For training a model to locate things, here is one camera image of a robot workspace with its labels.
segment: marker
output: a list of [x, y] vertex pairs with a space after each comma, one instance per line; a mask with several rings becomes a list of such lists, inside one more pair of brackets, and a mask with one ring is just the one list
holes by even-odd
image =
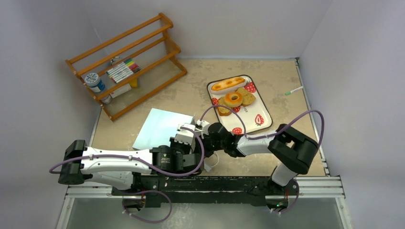
[[113, 78], [118, 83], [132, 74], [133, 72], [130, 69], [124, 69], [124, 71], [120, 72], [120, 74], [114, 76]]
[[114, 68], [108, 70], [107, 72], [108, 72], [110, 75], [112, 75], [112, 74], [116, 73], [118, 70], [124, 69], [124, 68], [126, 68], [126, 67], [127, 67], [127, 66], [126, 66], [125, 64], [118, 64], [117, 66], [115, 66]]
[[296, 89], [294, 89], [294, 90], [292, 90], [292, 91], [289, 91], [289, 92], [286, 93], [286, 95], [289, 95], [289, 94], [294, 93], [294, 92], [296, 92], [296, 91], [298, 91], [298, 90], [301, 90], [302, 88], [304, 88], [304, 86], [301, 86], [301, 87], [296, 88]]

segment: toy bread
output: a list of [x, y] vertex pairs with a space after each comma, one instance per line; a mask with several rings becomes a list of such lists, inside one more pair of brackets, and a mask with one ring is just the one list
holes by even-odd
[[[218, 99], [218, 104], [226, 106], [225, 98], [224, 97], [219, 98]], [[219, 116], [228, 116], [228, 115], [231, 114], [231, 111], [229, 109], [226, 109], [225, 107], [220, 107], [219, 106], [219, 107], [217, 107], [217, 109], [218, 109]]]
[[256, 100], [256, 97], [243, 87], [238, 88], [236, 92], [240, 93], [243, 97], [242, 106], [249, 106]]
[[215, 83], [211, 87], [210, 91], [212, 94], [226, 94], [229, 92], [234, 92], [239, 87], [243, 87], [245, 85], [246, 80], [240, 76], [237, 76]]
[[237, 107], [242, 104], [243, 96], [239, 92], [230, 92], [225, 95], [225, 104], [228, 107]]

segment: robotic arm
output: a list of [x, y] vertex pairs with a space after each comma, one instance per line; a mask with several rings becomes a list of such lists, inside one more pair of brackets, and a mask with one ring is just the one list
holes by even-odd
[[[205, 157], [210, 157], [217, 150], [224, 150], [232, 157], [273, 153], [281, 164], [267, 182], [269, 189], [283, 189], [297, 174], [307, 174], [318, 150], [318, 144], [313, 139], [293, 127], [275, 137], [250, 140], [245, 135], [227, 131], [221, 123], [197, 121], [196, 125], [179, 125], [179, 132], [170, 139], [170, 146], [154, 147], [151, 150], [109, 151], [87, 147], [84, 140], [76, 140], [67, 148], [64, 160], [76, 157], [86, 159], [62, 165], [58, 182], [78, 185], [92, 181], [111, 185], [118, 190], [140, 190], [140, 174], [160, 174], [152, 170], [151, 165], [172, 174], [190, 172], [199, 164], [202, 149], [196, 144], [193, 133], [181, 127], [199, 133]], [[203, 165], [194, 175], [202, 171]]]

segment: green pen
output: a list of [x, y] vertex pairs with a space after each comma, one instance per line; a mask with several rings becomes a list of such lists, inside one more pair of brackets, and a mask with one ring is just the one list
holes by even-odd
[[289, 94], [294, 93], [294, 92], [296, 92], [296, 91], [298, 91], [298, 90], [301, 90], [302, 88], [304, 88], [304, 86], [301, 86], [301, 87], [296, 88], [296, 89], [294, 89], [294, 90], [292, 90], [292, 91], [289, 91], [289, 92], [286, 93], [286, 95], [289, 95]]

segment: orange wooden spice rack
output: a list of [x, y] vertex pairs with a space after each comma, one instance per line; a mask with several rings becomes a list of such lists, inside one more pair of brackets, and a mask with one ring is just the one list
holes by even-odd
[[[81, 60], [81, 59], [83, 59], [83, 58], [85, 58], [85, 57], [87, 57], [87, 56], [89, 56], [89, 55], [91, 55], [91, 54], [105, 48], [106, 46], [111, 45], [112, 43], [114, 43], [116, 41], [119, 41], [119, 40], [127, 37], [128, 35], [136, 32], [136, 31], [138, 31], [138, 30], [140, 30], [140, 29], [142, 29], [142, 28], [144, 28], [144, 27], [146, 27], [146, 26], [148, 26], [148, 25], [150, 25], [150, 24], [152, 24], [152, 23], [154, 23], [154, 22], [156, 22], [158, 20], [160, 20], [160, 22], [161, 22], [161, 27], [159, 29], [157, 29], [157, 30], [149, 33], [148, 35], [146, 35], [146, 36], [144, 36], [144, 37], [142, 37], [142, 38], [128, 44], [127, 46], [125, 46], [125, 47], [111, 53], [110, 55], [107, 55], [107, 56], [103, 57], [102, 59], [94, 62], [93, 64], [91, 64], [91, 65], [89, 65], [89, 66], [87, 66], [87, 67], [85, 67], [85, 68], [83, 68], [81, 70], [76, 70], [73, 67], [73, 64], [75, 62], [78, 62], [79, 60]], [[69, 68], [72, 70], [73, 74], [75, 74], [75, 76], [87, 88], [87, 90], [89, 91], [91, 96], [94, 98], [94, 100], [96, 100], [100, 104], [100, 106], [103, 108], [103, 110], [108, 115], [108, 117], [112, 121], [114, 121], [117, 118], [119, 118], [120, 116], [122, 116], [125, 112], [127, 112], [130, 109], [134, 108], [135, 106], [139, 105], [141, 102], [143, 102], [146, 99], [150, 98], [151, 96], [153, 96], [154, 94], [159, 92], [164, 87], [168, 86], [172, 82], [176, 81], [180, 77], [187, 74], [186, 68], [177, 60], [177, 58], [175, 56], [176, 54], [180, 53], [181, 50], [180, 50], [180, 47], [176, 43], [174, 43], [172, 41], [172, 39], [170, 38], [169, 33], [168, 33], [168, 29], [170, 29], [170, 28], [173, 28], [173, 22], [166, 15], [164, 15], [163, 13], [159, 13], [158, 16], [156, 16], [156, 17], [154, 17], [152, 19], [149, 19], [148, 21], [146, 21], [146, 22], [144, 22], [144, 23], [142, 23], [142, 24], [140, 24], [140, 25], [138, 25], [138, 26], [136, 26], [136, 27], [134, 27], [134, 28], [132, 28], [132, 29], [130, 29], [130, 30], [128, 30], [128, 31], [126, 31], [126, 32], [124, 32], [124, 33], [122, 33], [122, 34], [120, 34], [120, 35], [118, 35], [118, 36], [116, 36], [116, 37], [114, 37], [114, 38], [112, 38], [112, 39], [110, 39], [110, 40], [108, 40], [108, 41], [106, 41], [106, 42], [104, 42], [104, 43], [102, 43], [102, 44], [100, 44], [100, 45], [98, 45], [98, 46], [96, 46], [96, 47], [82, 53], [82, 54], [80, 54], [80, 55], [78, 55], [78, 56], [76, 56], [76, 57], [74, 57], [74, 58], [72, 58], [72, 59], [70, 59], [70, 60], [66, 60], [65, 62], [67, 63]], [[164, 45], [165, 45], [165, 48], [166, 48], [166, 55], [163, 56], [162, 58], [154, 61], [152, 64], [149, 64], [145, 68], [142, 68], [140, 71], [132, 74], [131, 76], [129, 76], [126, 79], [122, 80], [121, 82], [117, 83], [115, 86], [113, 86], [113, 87], [111, 87], [111, 88], [109, 88], [107, 90], [104, 90], [102, 93], [100, 93], [98, 95], [95, 95], [94, 92], [84, 82], [84, 80], [82, 78], [82, 75], [84, 73], [87, 73], [90, 70], [92, 70], [92, 69], [94, 69], [94, 68], [96, 68], [96, 67], [98, 67], [98, 66], [100, 66], [100, 65], [102, 65], [102, 64], [104, 64], [106, 62], [109, 62], [114, 57], [128, 51], [129, 49], [134, 48], [135, 46], [147, 41], [148, 39], [150, 39], [150, 38], [152, 38], [152, 37], [154, 37], [154, 36], [156, 36], [156, 35], [158, 35], [160, 33], [162, 33], [162, 37], [160, 39], [148, 44], [147, 46], [145, 46], [145, 47], [143, 47], [143, 48], [141, 48], [139, 50], [137, 50], [136, 52], [132, 53], [131, 55], [129, 55], [129, 56], [125, 57], [125, 58], [122, 58], [121, 61], [118, 61], [115, 64], [113, 64], [113, 65], [99, 71], [97, 74], [99, 76], [102, 76], [109, 69], [111, 69], [111, 68], [115, 67], [116, 65], [120, 64], [121, 62], [123, 62], [127, 58], [134, 58], [134, 57], [144, 53], [145, 51], [149, 50], [150, 48], [156, 46], [157, 44], [159, 44], [161, 42], [164, 42]], [[121, 111], [117, 112], [116, 114], [114, 114], [114, 115], [110, 114], [110, 112], [105, 108], [104, 104], [101, 102], [102, 98], [108, 96], [111, 92], [115, 91], [116, 89], [128, 84], [133, 79], [138, 78], [141, 75], [143, 75], [144, 73], [146, 73], [146, 72], [150, 71], [151, 69], [157, 67], [158, 65], [162, 64], [166, 60], [172, 61], [181, 70], [181, 72], [178, 73], [177, 75], [175, 75], [174, 77], [170, 78], [168, 81], [164, 82], [162, 85], [156, 87], [151, 92], [149, 92], [146, 95], [142, 96], [141, 98], [139, 98], [138, 100], [136, 100], [132, 104], [128, 105], [127, 107], [125, 107]]]

